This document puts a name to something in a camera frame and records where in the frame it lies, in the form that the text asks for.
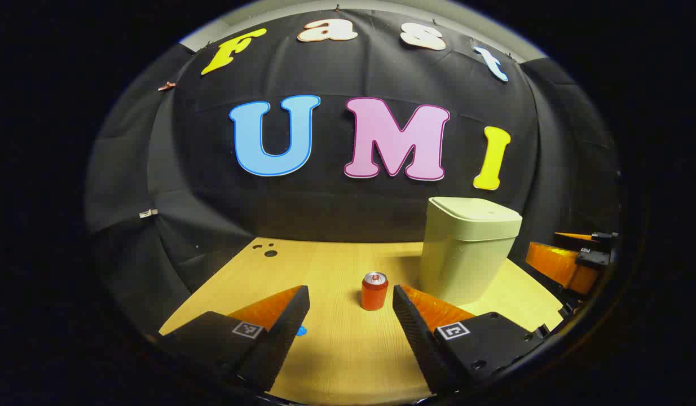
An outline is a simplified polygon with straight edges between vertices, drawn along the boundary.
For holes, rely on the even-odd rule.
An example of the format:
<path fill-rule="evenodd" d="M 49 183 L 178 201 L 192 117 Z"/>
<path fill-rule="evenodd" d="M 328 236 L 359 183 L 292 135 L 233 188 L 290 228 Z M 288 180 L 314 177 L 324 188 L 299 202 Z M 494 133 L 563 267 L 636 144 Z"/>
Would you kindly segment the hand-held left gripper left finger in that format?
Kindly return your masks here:
<path fill-rule="evenodd" d="M 204 312 L 157 344 L 227 385 L 270 391 L 309 309 L 309 288 L 297 285 L 229 315 Z"/>

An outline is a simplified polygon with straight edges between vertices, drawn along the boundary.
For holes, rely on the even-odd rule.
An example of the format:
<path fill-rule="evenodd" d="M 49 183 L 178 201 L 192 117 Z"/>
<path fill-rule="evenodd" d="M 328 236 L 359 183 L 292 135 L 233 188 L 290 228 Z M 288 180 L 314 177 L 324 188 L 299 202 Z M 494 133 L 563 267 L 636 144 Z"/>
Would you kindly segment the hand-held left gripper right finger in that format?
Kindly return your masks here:
<path fill-rule="evenodd" d="M 394 285 L 393 310 L 431 393 L 484 385 L 549 336 L 497 312 L 474 316 L 417 289 Z"/>

